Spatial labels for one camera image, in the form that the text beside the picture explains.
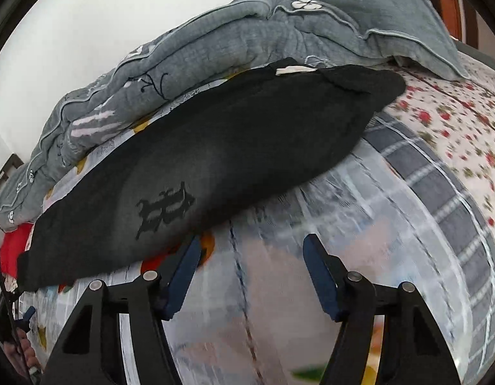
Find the red cloth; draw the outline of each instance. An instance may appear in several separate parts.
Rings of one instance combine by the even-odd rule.
[[[0,266],[3,274],[8,274],[17,279],[17,258],[25,251],[28,236],[33,224],[23,223],[14,231],[5,233],[3,244],[0,248]]]

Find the gray blanket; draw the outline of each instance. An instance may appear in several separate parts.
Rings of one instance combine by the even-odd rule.
[[[129,53],[65,95],[30,162],[0,191],[5,231],[35,221],[43,198],[90,149],[189,89],[293,57],[371,66],[412,59],[442,78],[465,76],[429,0],[234,0]]]

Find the metal screw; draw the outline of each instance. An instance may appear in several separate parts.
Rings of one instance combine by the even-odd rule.
[[[415,285],[413,285],[411,282],[403,282],[402,289],[404,289],[407,293],[412,293],[415,291]]]
[[[149,270],[147,272],[144,272],[142,277],[144,278],[145,281],[154,281],[158,276],[158,272],[155,270]]]
[[[101,282],[99,279],[96,279],[89,284],[89,288],[93,291],[97,291],[102,286],[103,286],[103,282]]]
[[[351,271],[347,273],[347,279],[352,281],[352,282],[359,282],[361,281],[361,274],[355,271]]]

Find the blue gripper tip in background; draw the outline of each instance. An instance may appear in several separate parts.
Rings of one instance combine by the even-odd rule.
[[[170,320],[179,310],[181,310],[190,281],[192,281],[194,272],[198,267],[200,257],[201,242],[199,236],[195,236],[183,255],[169,284],[169,301],[164,308],[164,320]]]
[[[337,301],[337,285],[324,263],[323,256],[327,256],[327,253],[317,235],[306,236],[303,242],[304,262],[322,310],[331,317],[331,320],[336,321],[340,311]]]

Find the black garment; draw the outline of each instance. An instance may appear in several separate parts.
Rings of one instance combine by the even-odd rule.
[[[200,93],[115,149],[36,222],[25,290],[150,258],[189,233],[341,161],[375,111],[405,91],[348,65],[276,76],[285,59]]]

